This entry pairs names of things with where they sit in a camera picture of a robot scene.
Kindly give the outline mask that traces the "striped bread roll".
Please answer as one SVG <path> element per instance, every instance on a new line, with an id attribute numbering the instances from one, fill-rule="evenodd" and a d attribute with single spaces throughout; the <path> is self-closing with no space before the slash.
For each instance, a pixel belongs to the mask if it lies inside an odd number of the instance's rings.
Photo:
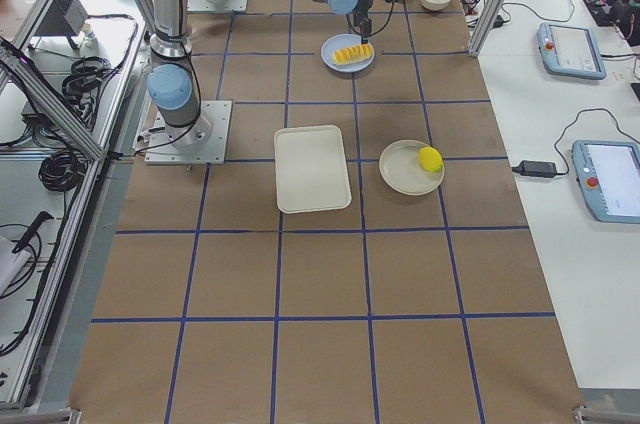
<path id="1" fill-rule="evenodd" d="M 364 62 L 374 56 L 374 49 L 370 43 L 354 44 L 335 50 L 332 61 L 336 66 L 346 66 Z"/>

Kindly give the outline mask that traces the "blue plate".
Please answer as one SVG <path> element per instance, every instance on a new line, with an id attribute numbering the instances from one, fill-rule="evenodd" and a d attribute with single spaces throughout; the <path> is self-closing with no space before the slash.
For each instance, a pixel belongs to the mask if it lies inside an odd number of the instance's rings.
<path id="1" fill-rule="evenodd" d="M 354 44 L 362 44 L 361 38 L 354 34 L 337 34 L 328 38 L 321 47 L 321 57 L 324 63 L 331 69 L 342 73 L 359 72 L 367 68 L 374 60 L 374 56 L 368 60 L 356 64 L 346 66 L 336 66 L 332 61 L 332 53 L 340 48 L 351 46 Z"/>

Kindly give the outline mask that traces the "yellow lemon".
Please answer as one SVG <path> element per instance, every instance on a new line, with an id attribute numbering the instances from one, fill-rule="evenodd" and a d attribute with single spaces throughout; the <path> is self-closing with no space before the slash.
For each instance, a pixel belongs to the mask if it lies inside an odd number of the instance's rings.
<path id="1" fill-rule="evenodd" d="M 439 173 L 444 166 L 442 155 L 431 146 L 424 146 L 419 149 L 418 163 L 423 170 L 431 173 Z"/>

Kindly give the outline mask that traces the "white shallow dish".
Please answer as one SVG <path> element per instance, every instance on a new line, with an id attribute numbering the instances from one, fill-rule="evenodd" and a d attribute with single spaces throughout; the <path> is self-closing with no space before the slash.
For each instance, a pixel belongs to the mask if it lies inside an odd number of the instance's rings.
<path id="1" fill-rule="evenodd" d="M 418 151 L 430 146 L 417 140 L 399 140 L 388 145 L 380 155 L 379 171 L 383 180 L 395 191 L 419 196 L 436 190 L 445 175 L 423 170 L 418 163 Z"/>

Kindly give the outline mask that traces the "white rectangular tray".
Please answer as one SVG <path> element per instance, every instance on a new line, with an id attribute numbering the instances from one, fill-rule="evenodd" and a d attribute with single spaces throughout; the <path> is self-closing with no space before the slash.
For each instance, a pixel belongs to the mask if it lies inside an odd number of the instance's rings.
<path id="1" fill-rule="evenodd" d="M 352 200 L 342 132 L 335 125 L 274 135 L 277 205 L 285 214 L 348 207 Z"/>

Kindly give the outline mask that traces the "far teach pendant tablet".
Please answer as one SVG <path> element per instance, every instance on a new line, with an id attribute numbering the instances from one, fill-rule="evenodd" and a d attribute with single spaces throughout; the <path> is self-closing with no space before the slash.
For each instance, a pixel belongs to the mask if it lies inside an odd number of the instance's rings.
<path id="1" fill-rule="evenodd" d="M 607 71 L 595 33 L 589 28 L 543 22 L 537 30 L 538 49 L 552 75 L 603 80 Z"/>

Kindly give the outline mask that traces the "teach pendant tablet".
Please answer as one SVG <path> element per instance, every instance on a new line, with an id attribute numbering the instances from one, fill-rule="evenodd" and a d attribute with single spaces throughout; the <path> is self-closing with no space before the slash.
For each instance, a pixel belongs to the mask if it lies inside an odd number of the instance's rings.
<path id="1" fill-rule="evenodd" d="M 576 181 L 600 222 L 639 223 L 639 146 L 633 142 L 578 140 L 572 145 Z"/>
<path id="2" fill-rule="evenodd" d="M 538 49 L 552 75 L 603 80 L 607 71 L 595 33 L 589 28 L 543 22 L 537 30 Z"/>

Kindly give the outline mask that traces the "black power brick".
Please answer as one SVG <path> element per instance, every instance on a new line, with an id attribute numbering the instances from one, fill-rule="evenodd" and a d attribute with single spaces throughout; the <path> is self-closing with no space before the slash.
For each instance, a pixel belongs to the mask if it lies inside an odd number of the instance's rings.
<path id="1" fill-rule="evenodd" d="M 556 164 L 549 161 L 522 160 L 512 167 L 512 171 L 521 176 L 536 178 L 554 178 L 558 175 Z"/>

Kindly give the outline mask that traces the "near teach pendant tablet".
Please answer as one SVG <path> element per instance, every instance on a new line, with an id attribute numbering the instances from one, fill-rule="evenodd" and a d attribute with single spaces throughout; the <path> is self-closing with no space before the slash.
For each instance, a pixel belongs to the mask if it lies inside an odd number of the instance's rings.
<path id="1" fill-rule="evenodd" d="M 639 223 L 639 146 L 633 142 L 578 140 L 572 145 L 576 181 L 600 222 Z"/>

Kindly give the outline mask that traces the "grey electronics box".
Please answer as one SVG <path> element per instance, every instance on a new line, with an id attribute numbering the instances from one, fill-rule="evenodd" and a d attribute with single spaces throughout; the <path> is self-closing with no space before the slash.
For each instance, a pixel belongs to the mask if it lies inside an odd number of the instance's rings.
<path id="1" fill-rule="evenodd" d="M 80 0 L 53 0 L 39 24 L 36 37 L 65 37 L 69 46 L 78 50 L 73 38 L 82 31 L 88 13 Z"/>

